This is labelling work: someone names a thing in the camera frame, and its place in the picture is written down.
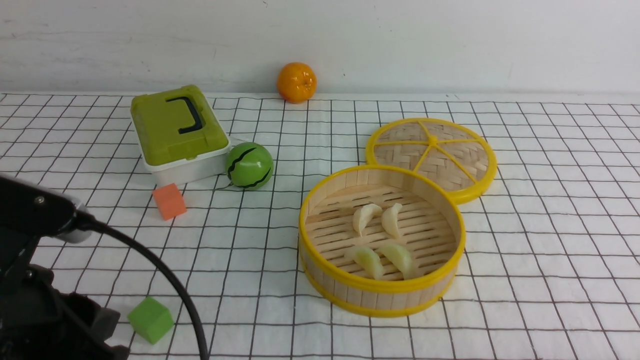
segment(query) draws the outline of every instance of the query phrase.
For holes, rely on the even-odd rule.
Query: green lid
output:
[[[223,149],[229,140],[195,85],[131,101],[131,117],[149,165],[192,160]]]

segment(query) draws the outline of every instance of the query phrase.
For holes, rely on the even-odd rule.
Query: green ball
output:
[[[234,147],[227,156],[227,176],[233,185],[256,190],[273,174],[273,158],[267,149],[255,142]]]

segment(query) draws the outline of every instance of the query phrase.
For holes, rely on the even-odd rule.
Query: white container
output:
[[[136,126],[133,123],[132,125],[136,132],[136,138],[140,139]],[[145,167],[156,177],[158,187],[169,185],[171,183],[182,185],[192,181],[205,179],[206,177],[225,174],[227,172],[227,154],[231,150],[232,146],[227,133],[223,131],[223,134],[227,139],[227,146],[222,149],[205,152],[192,160],[182,159],[157,166],[149,165],[147,163],[145,152],[142,151],[142,146],[140,145],[140,140],[138,140],[138,148],[142,154],[142,160],[145,162]]]

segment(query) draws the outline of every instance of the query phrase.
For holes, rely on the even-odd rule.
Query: toy orange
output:
[[[305,63],[288,63],[278,75],[278,93],[286,101],[299,103],[311,99],[316,92],[314,71]]]

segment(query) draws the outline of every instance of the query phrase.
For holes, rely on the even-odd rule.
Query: dumpling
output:
[[[357,209],[353,214],[353,229],[362,236],[362,231],[371,221],[373,216],[382,214],[382,208],[375,204],[367,204]]]
[[[344,253],[344,257],[360,265],[375,280],[380,280],[385,273],[380,257],[369,247],[363,245],[351,247]]]
[[[398,212],[402,209],[402,204],[395,203],[382,214],[382,228],[394,239],[400,239],[402,234],[398,227]]]
[[[418,277],[418,268],[413,262],[411,253],[406,247],[398,244],[388,244],[378,249],[403,275],[405,280]]]

